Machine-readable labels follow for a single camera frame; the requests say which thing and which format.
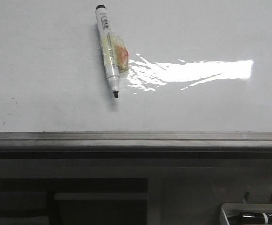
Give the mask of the white taped whiteboard marker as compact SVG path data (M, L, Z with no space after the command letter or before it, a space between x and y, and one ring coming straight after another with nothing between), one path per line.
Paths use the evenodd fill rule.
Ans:
M128 71L128 50L123 40L113 32L106 7L98 5L95 14L106 79L114 97L118 98L120 76Z

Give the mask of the white marker tray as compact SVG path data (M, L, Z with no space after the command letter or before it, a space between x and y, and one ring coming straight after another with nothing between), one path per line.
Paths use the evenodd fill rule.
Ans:
M227 218L241 212L272 212L272 203L224 203L221 206L220 223L229 225Z

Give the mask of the black marker in tray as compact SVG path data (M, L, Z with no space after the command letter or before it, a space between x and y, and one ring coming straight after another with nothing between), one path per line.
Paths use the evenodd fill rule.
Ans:
M272 212L241 212L227 220L230 225L272 225Z

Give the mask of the white whiteboard with metal frame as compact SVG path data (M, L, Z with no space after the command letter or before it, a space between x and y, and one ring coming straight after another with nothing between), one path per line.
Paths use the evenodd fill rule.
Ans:
M25 146L272 148L272 0L0 0L0 148Z

